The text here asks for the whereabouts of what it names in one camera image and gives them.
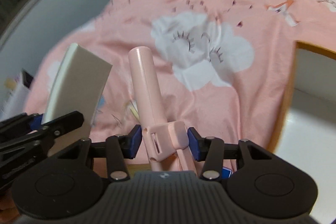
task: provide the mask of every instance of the pink selfie stick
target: pink selfie stick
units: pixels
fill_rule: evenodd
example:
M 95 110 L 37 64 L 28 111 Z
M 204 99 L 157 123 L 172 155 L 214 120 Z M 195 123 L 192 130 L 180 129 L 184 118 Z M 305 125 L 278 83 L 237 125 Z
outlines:
M 180 168 L 196 172 L 184 122 L 167 122 L 151 50 L 136 47 L 128 53 L 128 60 L 142 137 L 152 170 L 163 171 L 160 162 L 177 153 Z

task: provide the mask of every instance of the black circular joint cover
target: black circular joint cover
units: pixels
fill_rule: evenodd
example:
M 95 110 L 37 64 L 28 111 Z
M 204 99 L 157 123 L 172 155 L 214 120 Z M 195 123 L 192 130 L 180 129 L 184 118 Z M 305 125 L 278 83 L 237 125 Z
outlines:
M 242 209 L 261 217 L 288 219 L 310 212 L 316 198 L 315 181 L 274 156 L 250 160 L 227 181 L 227 193 Z
M 19 176 L 12 186 L 18 210 L 40 219 L 81 213 L 92 207 L 102 193 L 102 179 L 76 160 L 45 160 Z

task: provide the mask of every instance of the pink fabric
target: pink fabric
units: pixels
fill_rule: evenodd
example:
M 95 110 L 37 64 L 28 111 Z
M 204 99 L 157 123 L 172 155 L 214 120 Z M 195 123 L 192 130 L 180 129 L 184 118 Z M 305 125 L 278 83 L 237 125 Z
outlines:
M 169 121 L 228 143 L 266 146 L 297 39 L 336 51 L 336 0 L 111 0 L 100 16 L 43 60 L 26 111 L 43 113 L 70 43 L 113 64 L 91 131 L 94 142 L 125 134 L 137 120 L 127 53 L 154 55 Z M 144 145 L 132 163 L 147 163 Z

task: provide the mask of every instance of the pink cylindrical handle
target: pink cylindrical handle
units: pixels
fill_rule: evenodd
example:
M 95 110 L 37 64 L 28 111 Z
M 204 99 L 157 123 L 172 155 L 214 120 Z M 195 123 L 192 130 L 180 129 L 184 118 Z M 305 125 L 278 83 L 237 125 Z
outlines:
M 128 53 L 128 60 L 141 127 L 167 122 L 152 51 L 136 47 Z

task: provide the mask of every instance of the human hand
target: human hand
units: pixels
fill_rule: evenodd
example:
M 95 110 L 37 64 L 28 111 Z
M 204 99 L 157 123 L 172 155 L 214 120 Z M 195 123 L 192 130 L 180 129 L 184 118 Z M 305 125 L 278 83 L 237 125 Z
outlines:
M 0 223 L 12 223 L 19 216 L 19 212 L 12 199 L 12 193 L 8 190 L 0 196 Z

